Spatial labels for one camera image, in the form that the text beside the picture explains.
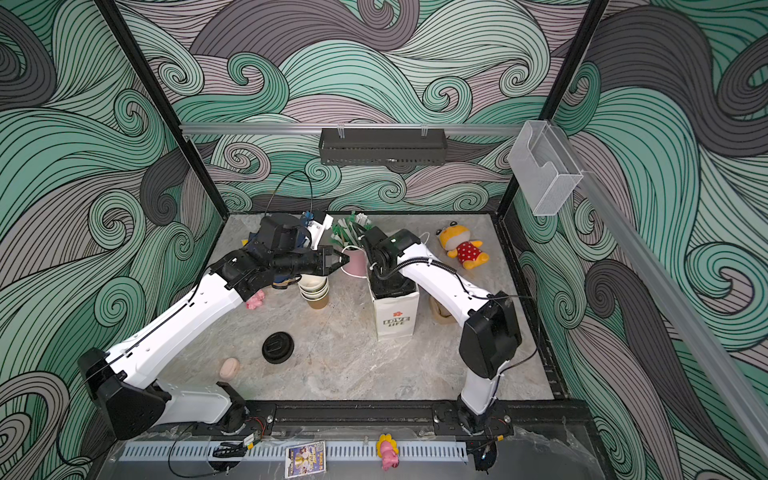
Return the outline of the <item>white paper takeout bag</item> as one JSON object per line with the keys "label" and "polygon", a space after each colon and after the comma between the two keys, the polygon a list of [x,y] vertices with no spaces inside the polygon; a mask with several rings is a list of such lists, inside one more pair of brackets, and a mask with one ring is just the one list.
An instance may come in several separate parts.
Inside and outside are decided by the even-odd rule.
{"label": "white paper takeout bag", "polygon": [[[379,277],[386,279],[395,272],[400,272],[395,268],[402,252],[414,244],[421,244],[421,240],[405,229],[387,235],[380,228],[373,227],[362,235],[361,244],[368,259],[367,277],[369,268],[376,264],[382,272]],[[413,334],[419,305],[419,289],[415,282],[414,292],[410,295],[374,299],[371,293],[371,298],[379,341],[409,337]]]}

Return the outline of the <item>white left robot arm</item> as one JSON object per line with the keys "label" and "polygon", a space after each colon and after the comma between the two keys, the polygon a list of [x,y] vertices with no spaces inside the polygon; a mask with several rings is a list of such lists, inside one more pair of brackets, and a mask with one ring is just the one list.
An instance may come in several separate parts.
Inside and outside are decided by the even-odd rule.
{"label": "white left robot arm", "polygon": [[348,264],[348,255],[320,244],[321,237],[291,215],[266,215],[244,246],[214,262],[155,320],[106,351],[82,354],[78,366],[88,395],[115,438],[131,440],[158,425],[181,423],[211,425],[224,435],[241,432],[247,405],[228,383],[185,387],[159,375],[198,335],[275,280],[327,277]]}

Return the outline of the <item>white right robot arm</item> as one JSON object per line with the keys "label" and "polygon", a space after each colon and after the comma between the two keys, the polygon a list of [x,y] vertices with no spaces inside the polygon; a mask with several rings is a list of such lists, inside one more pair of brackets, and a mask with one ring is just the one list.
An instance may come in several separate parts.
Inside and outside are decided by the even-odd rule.
{"label": "white right robot arm", "polygon": [[464,279],[406,229],[387,235],[374,227],[358,239],[376,278],[384,281],[400,274],[412,280],[460,325],[459,355],[467,375],[459,400],[471,415],[484,416],[496,400],[502,371],[523,343],[513,297]]}

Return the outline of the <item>pink cup holder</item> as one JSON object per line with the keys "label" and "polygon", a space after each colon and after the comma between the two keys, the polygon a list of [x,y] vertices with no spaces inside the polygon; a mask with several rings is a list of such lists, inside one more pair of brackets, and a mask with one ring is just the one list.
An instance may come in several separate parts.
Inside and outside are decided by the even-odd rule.
{"label": "pink cup holder", "polygon": [[350,277],[365,279],[367,277],[366,252],[353,245],[345,247],[342,252],[349,257],[349,261],[341,267],[341,270]]}

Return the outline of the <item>stack of paper cups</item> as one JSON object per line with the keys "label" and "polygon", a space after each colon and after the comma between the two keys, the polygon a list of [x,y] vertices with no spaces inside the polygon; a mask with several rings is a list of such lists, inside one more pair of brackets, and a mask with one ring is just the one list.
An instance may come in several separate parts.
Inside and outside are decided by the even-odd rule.
{"label": "stack of paper cups", "polygon": [[329,281],[327,277],[305,274],[298,281],[302,298],[315,310],[323,309],[329,302]]}

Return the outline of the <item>small pink pig toy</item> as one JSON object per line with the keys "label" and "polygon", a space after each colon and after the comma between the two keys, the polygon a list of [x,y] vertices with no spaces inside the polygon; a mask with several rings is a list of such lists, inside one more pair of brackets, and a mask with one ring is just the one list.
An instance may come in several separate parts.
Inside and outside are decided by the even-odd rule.
{"label": "small pink pig toy", "polygon": [[265,293],[263,290],[257,291],[246,301],[246,308],[249,310],[255,310],[263,306],[265,300]]}

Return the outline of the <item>brown pulp cup carrier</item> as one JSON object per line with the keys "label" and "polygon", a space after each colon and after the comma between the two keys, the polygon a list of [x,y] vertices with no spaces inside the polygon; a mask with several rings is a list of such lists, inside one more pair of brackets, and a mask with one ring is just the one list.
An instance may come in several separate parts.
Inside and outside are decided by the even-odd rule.
{"label": "brown pulp cup carrier", "polygon": [[452,325],[456,323],[456,319],[448,309],[432,296],[429,297],[429,306],[432,318],[436,324]]}

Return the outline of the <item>green white wrapped straws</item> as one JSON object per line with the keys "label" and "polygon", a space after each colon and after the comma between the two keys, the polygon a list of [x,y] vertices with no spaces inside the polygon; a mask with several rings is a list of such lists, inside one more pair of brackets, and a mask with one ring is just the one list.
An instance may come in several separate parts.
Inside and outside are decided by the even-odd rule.
{"label": "green white wrapped straws", "polygon": [[330,241],[341,248],[360,247],[359,238],[373,227],[372,221],[365,213],[351,214],[334,218],[331,225]]}

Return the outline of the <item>yellow red plush toy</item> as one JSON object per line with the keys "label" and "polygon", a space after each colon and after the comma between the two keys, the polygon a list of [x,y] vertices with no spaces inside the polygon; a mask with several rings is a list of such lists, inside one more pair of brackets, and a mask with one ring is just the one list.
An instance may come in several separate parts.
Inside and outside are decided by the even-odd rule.
{"label": "yellow red plush toy", "polygon": [[447,256],[457,259],[466,270],[472,270],[490,260],[489,254],[482,250],[483,242],[472,239],[470,229],[455,221],[438,229],[436,236]]}

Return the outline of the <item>stack of black lids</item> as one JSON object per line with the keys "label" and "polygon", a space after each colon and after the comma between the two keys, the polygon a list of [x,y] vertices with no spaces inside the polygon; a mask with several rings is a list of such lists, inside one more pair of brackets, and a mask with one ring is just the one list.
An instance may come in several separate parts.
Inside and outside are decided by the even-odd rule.
{"label": "stack of black lids", "polygon": [[293,337],[284,331],[270,334],[263,342],[261,353],[270,364],[278,365],[286,362],[293,354],[295,342]]}

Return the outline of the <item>pink earbud case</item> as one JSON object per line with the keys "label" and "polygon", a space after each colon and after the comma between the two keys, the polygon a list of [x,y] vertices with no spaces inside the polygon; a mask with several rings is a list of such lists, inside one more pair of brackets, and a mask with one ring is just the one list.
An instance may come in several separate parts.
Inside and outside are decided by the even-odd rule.
{"label": "pink earbud case", "polygon": [[219,378],[223,381],[229,382],[233,380],[241,370],[241,363],[237,358],[227,358],[221,365],[219,370]]}

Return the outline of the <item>pink figurine toy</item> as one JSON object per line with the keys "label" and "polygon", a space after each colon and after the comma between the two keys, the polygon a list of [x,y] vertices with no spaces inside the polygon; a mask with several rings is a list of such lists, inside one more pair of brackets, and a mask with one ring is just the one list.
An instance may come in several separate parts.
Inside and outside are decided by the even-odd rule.
{"label": "pink figurine toy", "polygon": [[391,434],[381,434],[376,444],[377,455],[381,460],[383,471],[399,466],[399,450],[396,440]]}

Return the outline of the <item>colourful picture card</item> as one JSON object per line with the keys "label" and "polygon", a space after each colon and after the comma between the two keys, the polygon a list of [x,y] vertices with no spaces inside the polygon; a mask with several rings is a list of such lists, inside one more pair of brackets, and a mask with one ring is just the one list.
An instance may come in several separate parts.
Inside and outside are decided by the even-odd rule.
{"label": "colourful picture card", "polygon": [[285,478],[295,479],[327,471],[326,442],[290,446],[285,453]]}

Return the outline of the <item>black wall shelf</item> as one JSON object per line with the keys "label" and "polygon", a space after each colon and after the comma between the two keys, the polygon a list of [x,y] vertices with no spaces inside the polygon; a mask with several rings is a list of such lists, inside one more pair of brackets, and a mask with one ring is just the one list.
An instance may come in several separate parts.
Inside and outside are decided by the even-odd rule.
{"label": "black wall shelf", "polygon": [[448,141],[442,129],[326,128],[319,137],[324,165],[442,165]]}

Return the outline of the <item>clear plastic wall holder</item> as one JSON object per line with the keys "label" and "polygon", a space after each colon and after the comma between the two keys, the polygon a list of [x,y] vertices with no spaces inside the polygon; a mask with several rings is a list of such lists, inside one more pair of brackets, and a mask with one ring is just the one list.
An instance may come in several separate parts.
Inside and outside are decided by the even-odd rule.
{"label": "clear plastic wall holder", "polygon": [[523,124],[507,160],[537,217],[557,215],[583,179],[568,136],[546,120]]}

